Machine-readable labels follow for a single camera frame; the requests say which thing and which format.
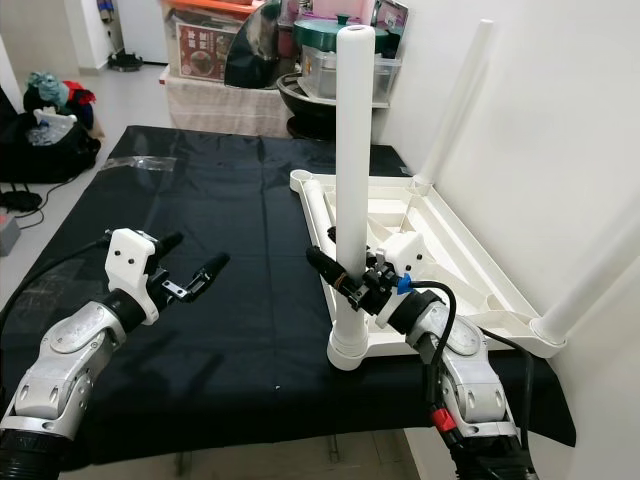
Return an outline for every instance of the clothing pile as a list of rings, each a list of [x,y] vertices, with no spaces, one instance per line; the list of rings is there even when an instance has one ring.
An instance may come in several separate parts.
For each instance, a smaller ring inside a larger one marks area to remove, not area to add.
[[[60,81],[51,73],[33,72],[27,80],[24,109],[31,113],[45,107],[55,108],[59,115],[75,115],[87,130],[93,128],[96,96],[77,82]]]

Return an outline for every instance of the white pvc pipe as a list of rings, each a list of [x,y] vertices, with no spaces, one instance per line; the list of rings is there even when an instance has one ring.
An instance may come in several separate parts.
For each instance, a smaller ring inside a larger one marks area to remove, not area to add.
[[[371,103],[375,33],[364,25],[338,32],[336,65],[336,260],[353,278],[365,271],[367,202],[371,145]],[[329,340],[329,358],[338,368],[357,367],[349,358],[366,353],[368,331],[362,311],[341,295]],[[345,364],[336,358],[345,357]]]
[[[544,316],[531,320],[531,329],[543,340],[562,345],[569,330],[640,255],[640,205],[636,202],[627,211],[584,277]]]
[[[302,187],[309,202],[309,211],[313,221],[313,228],[318,236],[318,246],[324,253],[336,259],[336,245],[331,241],[328,230],[333,226],[327,204],[324,200],[324,190],[317,180],[309,180]]]
[[[460,69],[456,83],[449,96],[431,150],[429,150],[422,169],[414,177],[418,183],[423,185],[435,183],[436,176],[451,145],[457,124],[459,123],[459,117],[468,101],[473,84],[478,77],[482,60],[485,58],[492,27],[493,22],[491,20],[481,20],[478,25],[467,56],[462,63],[462,68]]]

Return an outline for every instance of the white wall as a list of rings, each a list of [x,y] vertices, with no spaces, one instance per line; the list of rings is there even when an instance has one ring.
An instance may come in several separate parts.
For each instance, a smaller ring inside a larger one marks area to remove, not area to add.
[[[7,50],[4,47],[2,36],[0,36],[0,86],[11,102],[11,105],[13,105],[13,108],[17,112],[23,112],[22,93],[18,86],[16,76],[13,74],[13,68],[11,67]]]
[[[419,169],[478,20],[495,20],[484,87],[437,188],[543,314],[640,191],[640,3],[406,3],[404,63],[392,108],[377,119],[377,139]],[[637,476],[638,287],[634,264],[554,359],[578,446],[556,451],[536,439],[541,478]],[[418,435],[429,479],[454,478],[431,453],[433,434]]]
[[[114,53],[114,46],[117,50],[122,48],[117,4],[114,2],[116,18],[109,24],[102,23],[94,0],[64,0],[64,4],[78,66],[83,69],[101,68],[107,57]]]
[[[0,34],[18,77],[78,73],[64,0],[1,0]]]

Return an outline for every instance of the floor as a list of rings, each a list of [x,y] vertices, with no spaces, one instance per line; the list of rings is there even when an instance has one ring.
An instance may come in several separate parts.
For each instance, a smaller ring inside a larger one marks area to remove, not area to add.
[[[140,72],[104,71],[98,76],[70,78],[92,90],[98,99],[96,116],[106,140],[96,166],[57,189],[43,209],[44,221],[22,231],[8,257],[0,257],[0,307],[33,265],[82,192],[96,175],[127,125],[170,127],[165,92],[158,83],[163,67],[145,66]],[[7,185],[0,184],[2,189]],[[44,194],[51,185],[30,187]],[[39,215],[21,219],[24,227]],[[248,445],[164,455],[89,467],[62,476],[65,480],[112,478],[227,480],[227,479],[389,479],[418,480],[404,435],[398,431],[363,432],[318,437],[273,445]]]

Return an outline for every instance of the black tablecloth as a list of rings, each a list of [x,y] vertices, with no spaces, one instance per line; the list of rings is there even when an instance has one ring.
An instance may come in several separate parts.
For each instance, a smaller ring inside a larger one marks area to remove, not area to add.
[[[329,314],[305,259],[309,234],[289,172],[333,173],[333,145],[129,127],[111,157],[132,155],[177,160],[172,171],[120,166],[98,173],[36,265],[119,227],[154,236],[182,231],[184,242],[164,261],[177,282],[219,251],[232,259],[196,303],[167,309],[116,352],[69,466],[429,425],[417,357],[367,359],[348,373],[327,361]],[[371,172],[404,175],[387,146],[372,148]],[[45,330],[106,291],[104,255],[67,262],[18,302],[2,339],[9,392],[35,360]],[[493,352],[491,363],[518,417],[524,363],[514,352]],[[575,443],[558,379],[543,360],[536,363],[531,429]]]

